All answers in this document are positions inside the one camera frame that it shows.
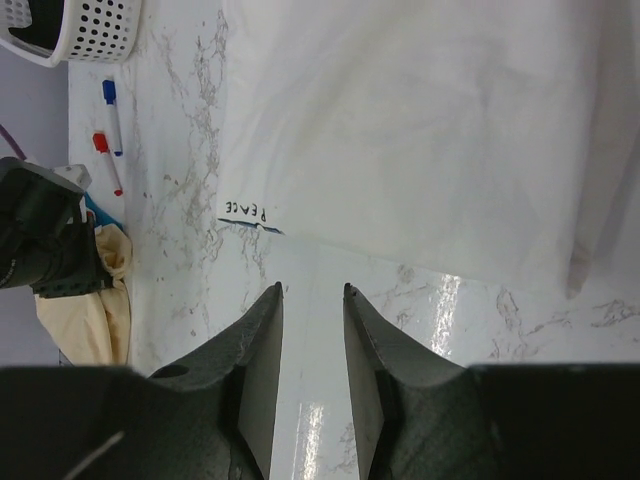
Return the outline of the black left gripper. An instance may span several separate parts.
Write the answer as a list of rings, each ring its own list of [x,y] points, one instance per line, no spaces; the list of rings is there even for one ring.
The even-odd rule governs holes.
[[[82,207],[91,177],[83,165],[48,169],[1,159],[1,287],[28,286],[42,298],[113,286]]]

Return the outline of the cream t shirt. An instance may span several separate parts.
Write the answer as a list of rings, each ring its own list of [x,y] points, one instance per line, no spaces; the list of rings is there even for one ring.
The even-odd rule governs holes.
[[[124,277],[132,262],[132,243],[116,225],[98,229],[96,246],[113,286],[82,296],[35,297],[36,315],[58,349],[74,365],[127,363],[131,312]]]

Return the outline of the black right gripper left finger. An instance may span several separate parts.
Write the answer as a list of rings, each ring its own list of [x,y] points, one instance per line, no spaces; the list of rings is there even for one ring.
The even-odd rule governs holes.
[[[265,479],[271,470],[283,291],[180,359],[1,372],[5,479]]]

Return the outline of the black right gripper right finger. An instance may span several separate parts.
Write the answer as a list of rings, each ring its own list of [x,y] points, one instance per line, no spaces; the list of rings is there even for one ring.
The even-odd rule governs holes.
[[[459,366],[387,321],[354,286],[344,342],[364,479],[635,479],[639,368]]]

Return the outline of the white daisy print t shirt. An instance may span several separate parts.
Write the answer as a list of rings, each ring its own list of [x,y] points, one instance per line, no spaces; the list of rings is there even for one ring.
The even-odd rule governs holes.
[[[635,1],[226,1],[216,213],[577,294],[639,133]]]

